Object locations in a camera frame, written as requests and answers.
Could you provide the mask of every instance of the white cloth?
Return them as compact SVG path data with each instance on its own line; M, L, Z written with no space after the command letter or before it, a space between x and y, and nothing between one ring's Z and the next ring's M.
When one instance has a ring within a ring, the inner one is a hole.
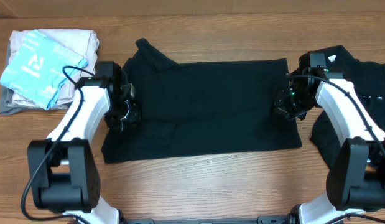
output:
M70 50L73 50L74 52L82 55L88 61L88 65L84 69L95 73L95 63L97 61L96 51L98 50L100 42L97 39L97 35L94 31L77 29L40 29L38 31L62 44L64 47L67 47ZM9 57L9 63L11 63L11 60L22 46L22 42L28 32L30 32L30 30L12 32L10 37L11 54ZM77 82L80 77L85 76L90 75L85 72L76 72L72 78ZM74 92L75 86L70 82L66 82L66 84L61 87L57 105L72 102ZM24 98L17 93L13 94L12 103L14 105L37 107L31 100Z

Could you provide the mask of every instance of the wooden table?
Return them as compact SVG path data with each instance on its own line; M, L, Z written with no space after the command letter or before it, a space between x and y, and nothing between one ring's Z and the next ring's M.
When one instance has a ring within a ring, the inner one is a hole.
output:
M338 44L360 60L385 63L385 13L0 19L0 75L11 32L37 28L95 30L98 58L121 65L136 52L134 43L141 37L179 63L287 58L293 71L300 55ZM102 122L92 144L101 194L126 218L286 214L325 190L328 169L309 141L320 112L311 110L298 122L303 142L299 149L110 165L104 164L100 152L107 132ZM26 147L33 139L45 139L63 114L27 111L0 116L0 223L30 223L23 220L19 205L29 178ZM31 214L49 214L36 210L31 199ZM385 218L385 210L371 215Z

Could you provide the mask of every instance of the black garment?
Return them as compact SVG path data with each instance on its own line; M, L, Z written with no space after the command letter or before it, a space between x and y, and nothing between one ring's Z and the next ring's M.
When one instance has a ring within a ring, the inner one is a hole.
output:
M325 54L327 67L342 68L352 78L359 100L374 122L385 131L385 64L360 62L354 59L342 45L317 52ZM334 62L328 59L331 55L336 55ZM318 147L328 167L331 167L341 147L325 112L315 122L311 140Z
M271 111L289 84L285 59L177 64L146 39L136 44L123 69L143 122L109 130L105 162L301 147L296 122Z

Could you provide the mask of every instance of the blue cloth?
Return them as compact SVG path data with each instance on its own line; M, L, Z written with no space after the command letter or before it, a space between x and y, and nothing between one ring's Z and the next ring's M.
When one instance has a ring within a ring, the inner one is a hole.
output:
M69 82L62 68L66 65L84 68L87 64L81 55L33 30L26 35L17 55L3 71L0 84L48 110L56 104L61 86ZM67 69L71 77L76 72Z

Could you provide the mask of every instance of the stack of folded cloth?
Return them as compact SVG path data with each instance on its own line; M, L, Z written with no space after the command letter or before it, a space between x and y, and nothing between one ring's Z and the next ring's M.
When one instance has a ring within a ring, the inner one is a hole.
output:
M99 41L92 30L42 29L14 31L7 52L8 66L0 84L0 114L30 109L66 109L75 87L62 67L73 65L95 72ZM89 74L67 69L77 81Z

